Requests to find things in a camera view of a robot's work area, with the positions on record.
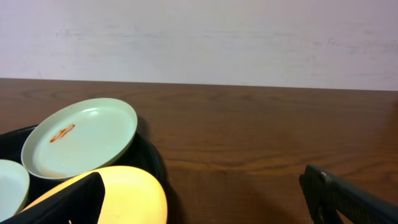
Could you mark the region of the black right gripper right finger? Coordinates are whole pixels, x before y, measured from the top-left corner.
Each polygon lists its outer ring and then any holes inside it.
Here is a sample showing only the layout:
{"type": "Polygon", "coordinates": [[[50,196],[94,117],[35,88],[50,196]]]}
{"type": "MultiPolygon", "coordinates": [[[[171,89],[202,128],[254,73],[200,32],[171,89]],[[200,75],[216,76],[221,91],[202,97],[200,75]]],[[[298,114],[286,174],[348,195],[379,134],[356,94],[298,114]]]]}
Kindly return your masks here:
{"type": "Polygon", "coordinates": [[[397,224],[397,206],[381,200],[314,165],[307,165],[299,182],[314,223],[397,224]]]}

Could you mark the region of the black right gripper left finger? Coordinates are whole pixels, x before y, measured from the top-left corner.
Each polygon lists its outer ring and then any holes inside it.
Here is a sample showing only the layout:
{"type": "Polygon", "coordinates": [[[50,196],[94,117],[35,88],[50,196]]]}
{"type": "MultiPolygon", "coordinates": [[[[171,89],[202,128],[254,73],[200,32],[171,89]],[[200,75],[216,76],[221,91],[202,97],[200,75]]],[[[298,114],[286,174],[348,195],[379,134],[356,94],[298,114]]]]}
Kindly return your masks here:
{"type": "Polygon", "coordinates": [[[93,172],[2,224],[97,224],[105,187],[93,172]]]}

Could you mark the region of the green plate with ketchup stain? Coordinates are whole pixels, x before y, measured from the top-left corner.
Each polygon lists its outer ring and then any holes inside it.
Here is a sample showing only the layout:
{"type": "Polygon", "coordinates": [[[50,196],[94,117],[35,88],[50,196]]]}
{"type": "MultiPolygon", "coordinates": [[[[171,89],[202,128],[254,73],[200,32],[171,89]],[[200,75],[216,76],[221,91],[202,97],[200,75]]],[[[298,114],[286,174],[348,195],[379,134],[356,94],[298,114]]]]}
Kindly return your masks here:
{"type": "Polygon", "coordinates": [[[67,106],[29,134],[21,162],[38,178],[66,180],[108,166],[131,145],[138,125],[128,103],[94,98],[67,106]]]}

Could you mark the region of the pale green plate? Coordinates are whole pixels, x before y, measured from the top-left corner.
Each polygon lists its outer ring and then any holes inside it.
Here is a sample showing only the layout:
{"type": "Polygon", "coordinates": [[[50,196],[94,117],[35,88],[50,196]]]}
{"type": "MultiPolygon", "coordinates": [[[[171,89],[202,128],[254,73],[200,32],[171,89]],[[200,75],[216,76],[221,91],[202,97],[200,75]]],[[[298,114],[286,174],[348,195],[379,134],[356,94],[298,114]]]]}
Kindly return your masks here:
{"type": "Polygon", "coordinates": [[[30,177],[17,162],[1,159],[1,221],[19,213],[26,204],[30,177]]]}

